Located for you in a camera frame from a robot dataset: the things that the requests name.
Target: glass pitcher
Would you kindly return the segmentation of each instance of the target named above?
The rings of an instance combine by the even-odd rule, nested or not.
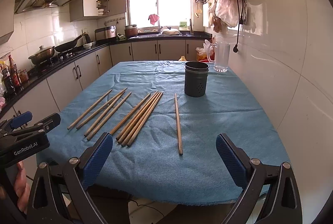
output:
[[[209,51],[211,47],[215,47],[215,60],[211,60],[209,56]],[[217,41],[215,44],[209,45],[207,49],[207,59],[209,62],[214,63],[215,71],[226,72],[228,71],[229,53],[230,44]]]

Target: pink cloth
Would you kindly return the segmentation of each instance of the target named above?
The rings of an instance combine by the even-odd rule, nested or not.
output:
[[[148,17],[148,20],[150,20],[152,25],[155,25],[155,23],[159,20],[159,16],[157,14],[151,14]]]

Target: blue gripper pad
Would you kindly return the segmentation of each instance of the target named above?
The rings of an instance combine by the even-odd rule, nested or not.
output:
[[[81,184],[84,190],[93,185],[96,181],[97,176],[101,172],[102,167],[112,150],[112,146],[112,136],[107,134],[82,170]]]
[[[10,127],[14,130],[31,120],[32,120],[32,113],[30,111],[27,111],[27,112],[24,112],[23,114],[21,114],[20,116],[13,118],[10,123]]]
[[[248,185],[246,168],[237,157],[236,152],[229,146],[222,135],[218,135],[216,138],[216,150],[222,158],[235,184],[242,189],[245,189]]]

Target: black countertop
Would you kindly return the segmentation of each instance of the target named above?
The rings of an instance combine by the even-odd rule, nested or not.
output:
[[[50,66],[48,68],[48,71],[45,72],[43,75],[37,77],[30,77],[29,81],[23,84],[23,90],[17,93],[16,96],[14,96],[10,100],[6,100],[6,105],[2,108],[0,112],[0,118],[3,117],[3,115],[19,100],[21,99],[28,91],[33,89],[36,85],[41,83],[43,80],[60,70],[61,68],[64,68],[65,66],[71,64],[72,62],[76,61],[79,58],[82,58],[85,55],[88,55],[98,49],[101,49],[103,47],[109,46],[109,45],[116,45],[116,44],[122,44],[122,43],[132,43],[137,41],[147,41],[147,40],[205,40],[210,39],[211,34],[201,31],[194,32],[194,35],[190,35],[188,31],[182,31],[182,35],[175,35],[175,36],[161,36],[157,35],[157,33],[145,35],[144,37],[134,37],[130,38],[128,40],[103,40],[100,42],[97,42],[96,45],[92,46],[90,49],[83,49],[79,50],[75,53],[74,56],[68,58],[65,61],[58,62],[54,64],[53,66]]]

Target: finger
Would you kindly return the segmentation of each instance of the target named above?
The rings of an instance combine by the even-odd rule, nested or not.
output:
[[[24,192],[25,186],[27,184],[26,175],[27,175],[27,173],[26,173],[25,169],[24,168],[20,169],[20,167],[18,165],[18,173],[16,175],[16,180],[14,183],[14,190],[18,197],[20,197],[22,195],[22,193]]]
[[[30,186],[26,184],[24,192],[20,196],[19,200],[17,201],[17,207],[21,212],[27,213],[27,206],[29,202],[29,195],[30,195]]]

